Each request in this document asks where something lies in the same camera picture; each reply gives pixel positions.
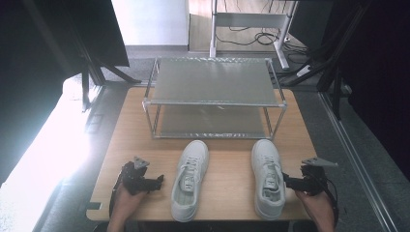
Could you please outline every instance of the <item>person's left hand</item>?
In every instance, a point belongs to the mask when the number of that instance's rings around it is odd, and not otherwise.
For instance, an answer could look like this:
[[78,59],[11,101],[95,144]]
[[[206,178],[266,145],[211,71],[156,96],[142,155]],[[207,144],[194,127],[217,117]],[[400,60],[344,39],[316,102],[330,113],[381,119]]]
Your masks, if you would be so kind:
[[114,208],[107,231],[122,231],[125,222],[135,213],[146,194],[146,191],[142,191],[136,195],[131,195],[121,183],[115,194]]

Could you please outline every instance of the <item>wooden tabletop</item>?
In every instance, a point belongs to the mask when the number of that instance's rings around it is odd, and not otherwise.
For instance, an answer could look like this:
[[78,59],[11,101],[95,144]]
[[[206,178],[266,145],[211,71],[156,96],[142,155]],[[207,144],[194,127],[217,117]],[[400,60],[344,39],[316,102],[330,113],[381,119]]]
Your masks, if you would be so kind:
[[[282,171],[301,177],[301,161],[316,157],[305,122],[295,97],[283,90],[288,103],[274,144],[281,157]],[[101,203],[98,210],[88,210],[91,220],[108,220],[112,187],[121,167],[138,156],[151,164],[147,179],[164,175],[161,190],[149,193],[140,204],[137,220],[173,220],[171,191],[177,163],[189,139],[152,138],[142,107],[145,88],[131,88],[125,99],[111,138],[99,178],[90,202]],[[250,154],[256,140],[204,139],[209,149],[209,166],[202,182],[195,220],[260,220],[254,211],[254,175]],[[286,203],[279,219],[308,218],[302,203],[292,189],[286,189]]]

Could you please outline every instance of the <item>shoe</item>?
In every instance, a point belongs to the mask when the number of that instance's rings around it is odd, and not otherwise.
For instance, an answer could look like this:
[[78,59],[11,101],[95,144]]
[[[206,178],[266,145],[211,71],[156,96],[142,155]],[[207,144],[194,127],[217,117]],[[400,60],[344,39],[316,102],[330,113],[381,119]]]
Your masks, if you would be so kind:
[[261,139],[253,145],[251,162],[256,183],[255,211],[263,219],[278,219],[285,202],[278,150],[271,141]]
[[187,222],[194,218],[208,160],[208,147],[199,140],[192,141],[180,157],[171,193],[171,214],[175,220]]

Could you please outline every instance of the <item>human hand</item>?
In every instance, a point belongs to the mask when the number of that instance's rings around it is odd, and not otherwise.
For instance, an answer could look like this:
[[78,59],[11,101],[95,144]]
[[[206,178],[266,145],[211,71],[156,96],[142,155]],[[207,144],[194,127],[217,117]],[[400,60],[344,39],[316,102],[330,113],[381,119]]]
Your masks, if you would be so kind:
[[112,209],[107,232],[123,231],[127,219],[135,213],[139,203],[146,194],[146,191],[142,191],[136,195],[131,195],[123,183],[120,183],[115,194],[114,208]]
[[297,190],[295,193],[304,204],[307,214],[314,221],[319,232],[335,231],[332,202],[325,191],[313,196]]

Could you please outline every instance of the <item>white wall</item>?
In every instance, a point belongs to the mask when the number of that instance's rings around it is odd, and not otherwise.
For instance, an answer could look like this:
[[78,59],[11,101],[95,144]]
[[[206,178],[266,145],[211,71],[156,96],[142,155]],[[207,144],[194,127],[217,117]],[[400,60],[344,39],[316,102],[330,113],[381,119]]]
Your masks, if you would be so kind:
[[125,45],[188,45],[188,0],[112,0]]

